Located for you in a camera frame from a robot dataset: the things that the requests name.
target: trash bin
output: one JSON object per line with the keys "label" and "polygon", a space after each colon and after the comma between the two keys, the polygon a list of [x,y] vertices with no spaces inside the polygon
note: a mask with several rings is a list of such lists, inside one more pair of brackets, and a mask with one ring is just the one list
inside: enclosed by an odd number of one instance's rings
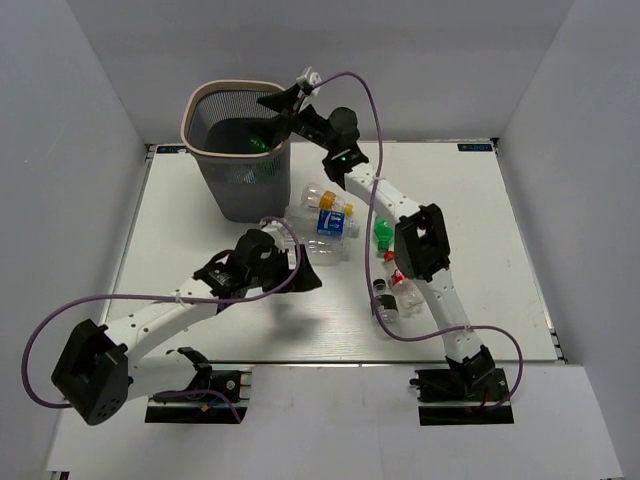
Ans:
{"label": "trash bin", "polygon": [[289,140],[268,149],[242,121],[276,115],[256,100],[282,90],[266,82],[210,82],[193,93],[185,110],[182,141],[198,162],[222,214],[233,222],[281,217],[289,204]]}

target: wall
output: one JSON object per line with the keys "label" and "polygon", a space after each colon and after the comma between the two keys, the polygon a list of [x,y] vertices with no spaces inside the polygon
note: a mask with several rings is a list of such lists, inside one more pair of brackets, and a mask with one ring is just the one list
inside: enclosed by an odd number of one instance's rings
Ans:
{"label": "wall", "polygon": [[[290,86],[306,66],[360,73],[386,138],[499,134],[572,0],[69,0],[143,139],[179,140],[199,85],[250,78]],[[359,85],[341,80],[317,102],[360,113]]]}
{"label": "wall", "polygon": [[579,0],[504,132],[501,166],[570,361],[640,478],[640,4]]}
{"label": "wall", "polygon": [[[144,147],[63,0],[0,6],[0,464],[40,478],[57,413],[22,390],[22,348],[56,306],[105,288]],[[78,308],[36,344],[33,383],[49,376]]]}

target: cable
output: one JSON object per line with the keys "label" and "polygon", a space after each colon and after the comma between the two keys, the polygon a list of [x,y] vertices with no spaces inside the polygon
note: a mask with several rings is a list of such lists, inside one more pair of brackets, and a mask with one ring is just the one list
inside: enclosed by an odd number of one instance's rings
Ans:
{"label": "cable", "polygon": [[238,414],[238,410],[236,410],[236,407],[233,406],[233,403],[231,403],[231,400],[229,400],[224,394],[220,392],[216,392],[215,390],[209,390],[209,389],[191,390],[188,392],[178,392],[175,390],[167,390],[166,392],[156,393],[153,396],[153,398],[162,400],[163,398],[166,398],[166,399],[183,398],[183,397],[192,396],[192,395],[215,395],[217,398],[219,398],[229,406],[229,408],[231,409],[231,413],[233,413],[233,416],[236,417],[236,420],[238,421],[238,423],[242,423],[242,419]]}
{"label": "cable", "polygon": [[329,82],[332,82],[333,80],[340,78],[340,77],[352,77],[355,78],[358,82],[360,82],[360,84],[362,85],[362,87],[364,88],[365,92],[367,93],[367,97],[369,98],[369,104],[371,105],[371,112],[373,113],[373,120],[375,122],[376,125],[376,136],[378,137],[378,167],[376,168],[376,174],[375,177],[373,179],[373,187],[371,188],[371,198],[369,199],[369,210],[367,212],[367,225],[366,225],[366,235],[365,235],[365,252],[364,252],[364,273],[365,273],[365,277],[367,279],[367,290],[369,291],[369,300],[371,301],[371,306],[374,307],[372,310],[376,316],[376,319],[378,320],[378,323],[380,324],[380,326],[382,327],[382,330],[384,330],[384,332],[390,336],[391,338],[393,338],[394,340],[398,340],[400,342],[421,342],[423,340],[429,340],[431,338],[435,338],[435,337],[439,337],[441,335],[445,335],[447,333],[452,333],[452,332],[457,332],[460,330],[493,330],[496,332],[500,332],[503,335],[507,336],[509,338],[509,340],[511,340],[511,342],[513,342],[513,345],[516,348],[516,352],[518,354],[518,375],[516,376],[516,381],[513,384],[513,388],[511,389],[511,391],[505,395],[505,397],[500,400],[498,403],[496,403],[495,405],[491,406],[491,407],[486,407],[486,409],[488,410],[489,408],[498,408],[501,405],[504,405],[506,402],[508,402],[511,397],[513,396],[513,394],[516,392],[516,390],[518,389],[518,386],[520,385],[520,381],[522,380],[522,371],[524,369],[524,357],[522,356],[522,349],[520,348],[520,345],[518,344],[517,340],[514,338],[513,335],[511,335],[509,332],[507,332],[506,330],[500,328],[500,327],[495,327],[493,325],[474,325],[474,326],[456,326],[456,327],[449,327],[449,328],[443,328],[442,330],[438,330],[436,332],[433,333],[429,333],[426,335],[421,335],[419,337],[402,337],[400,335],[397,335],[395,333],[393,333],[389,327],[387,327],[387,325],[382,321],[382,318],[380,317],[380,312],[378,311],[377,308],[375,308],[375,294],[373,292],[373,282],[371,280],[371,260],[370,260],[370,253],[371,253],[371,224],[373,221],[373,206],[375,203],[375,199],[376,199],[376,191],[378,190],[378,179],[380,178],[380,174],[382,173],[382,160],[383,160],[383,153],[384,153],[384,148],[383,148],[383,144],[382,144],[382,130],[380,128],[380,119],[378,118],[378,110],[376,109],[376,104],[375,101],[373,100],[373,95],[371,94],[371,90],[369,89],[369,86],[367,85],[367,82],[364,81],[364,79],[358,75],[357,73],[353,73],[353,72],[340,72],[340,73],[336,73],[335,75],[330,76],[329,78],[322,80],[321,82],[317,83],[316,85],[313,86],[314,89],[319,88]]}
{"label": "cable", "polygon": [[[270,295],[273,295],[274,293],[278,293],[280,290],[286,287],[289,283],[291,283],[291,281],[293,281],[293,279],[298,273],[298,270],[300,270],[300,257],[302,255],[302,251],[300,249],[300,239],[296,235],[296,232],[293,231],[293,228],[291,228],[289,224],[281,218],[264,217],[261,220],[261,223],[262,222],[280,223],[289,232],[289,234],[291,235],[291,238],[293,239],[293,242],[295,243],[296,266],[294,267],[291,274],[287,277],[287,279],[277,287],[269,290],[268,292],[263,292],[254,297],[234,298],[234,299],[189,297],[188,299],[183,300],[185,303],[189,303],[189,304],[217,303],[222,305],[233,305],[236,303],[255,302],[257,300],[261,300]],[[49,315],[47,315],[44,318],[44,320],[42,320],[42,322],[40,322],[40,324],[35,328],[31,336],[27,340],[27,344],[25,345],[24,351],[22,352],[22,362],[20,364],[20,376],[22,377],[22,386],[24,387],[25,392],[27,392],[27,395],[29,396],[29,398],[33,400],[35,403],[37,403],[38,405],[46,408],[55,408],[55,409],[71,408],[71,405],[68,403],[53,403],[47,400],[43,400],[38,396],[38,394],[35,392],[35,390],[31,386],[31,382],[29,381],[29,356],[31,354],[31,350],[33,349],[33,344],[38,338],[38,335],[40,335],[42,330],[44,330],[44,328],[49,324],[49,322],[51,322],[51,320],[56,318],[61,313],[66,312],[70,308],[76,307],[78,305],[82,305],[84,303],[98,302],[101,300],[152,300],[158,303],[175,303],[176,297],[169,296],[169,295],[140,295],[140,294],[129,294],[129,293],[106,293],[106,294],[99,294],[99,295],[89,295],[87,297],[78,298],[76,300],[73,300],[72,302],[66,303],[61,307],[58,307]]]}

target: bottle with dark label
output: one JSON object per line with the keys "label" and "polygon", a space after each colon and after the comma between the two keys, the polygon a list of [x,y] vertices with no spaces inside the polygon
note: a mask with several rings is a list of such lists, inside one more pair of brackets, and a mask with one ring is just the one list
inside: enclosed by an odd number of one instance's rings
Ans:
{"label": "bottle with dark label", "polygon": [[[380,313],[380,318],[384,323],[396,322],[399,318],[398,304],[396,303],[396,297],[393,296],[387,282],[382,278],[377,278],[373,281],[373,293],[375,295],[375,307]],[[373,319],[376,321],[375,312],[372,312]]]}

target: bottle with red label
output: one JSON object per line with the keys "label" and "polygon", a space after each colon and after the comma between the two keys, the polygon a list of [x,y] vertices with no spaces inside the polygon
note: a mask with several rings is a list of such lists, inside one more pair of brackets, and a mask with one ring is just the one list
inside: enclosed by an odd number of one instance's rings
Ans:
{"label": "bottle with red label", "polygon": [[418,287],[398,270],[395,254],[391,250],[384,254],[384,267],[391,291],[398,299],[400,306],[410,313],[420,310],[424,297]]}

